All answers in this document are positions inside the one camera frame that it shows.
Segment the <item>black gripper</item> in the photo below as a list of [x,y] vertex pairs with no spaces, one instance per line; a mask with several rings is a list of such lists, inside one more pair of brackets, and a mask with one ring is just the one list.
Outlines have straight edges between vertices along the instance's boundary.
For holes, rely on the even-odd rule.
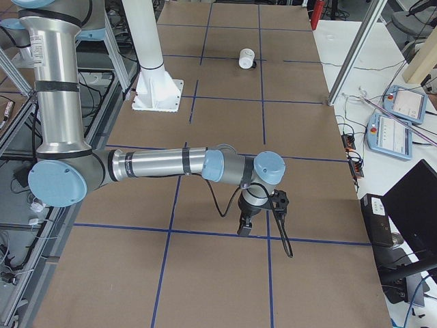
[[252,218],[261,210],[271,210],[272,206],[267,199],[263,204],[254,204],[249,201],[247,192],[243,191],[238,198],[238,207],[240,209],[240,225],[237,230],[238,236],[249,236],[252,230]]

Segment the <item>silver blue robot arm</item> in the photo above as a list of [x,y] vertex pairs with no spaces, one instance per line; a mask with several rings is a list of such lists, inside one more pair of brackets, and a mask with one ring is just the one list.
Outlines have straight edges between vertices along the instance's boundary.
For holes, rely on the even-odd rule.
[[18,1],[20,23],[28,31],[33,55],[42,144],[28,176],[31,192],[44,203],[67,207],[90,192],[125,178],[201,176],[207,183],[236,185],[241,211],[238,234],[246,236],[252,218],[271,210],[286,237],[288,200],[277,190],[285,162],[275,152],[251,158],[228,145],[172,150],[93,150],[85,141],[76,40],[81,30],[104,21],[95,1]]

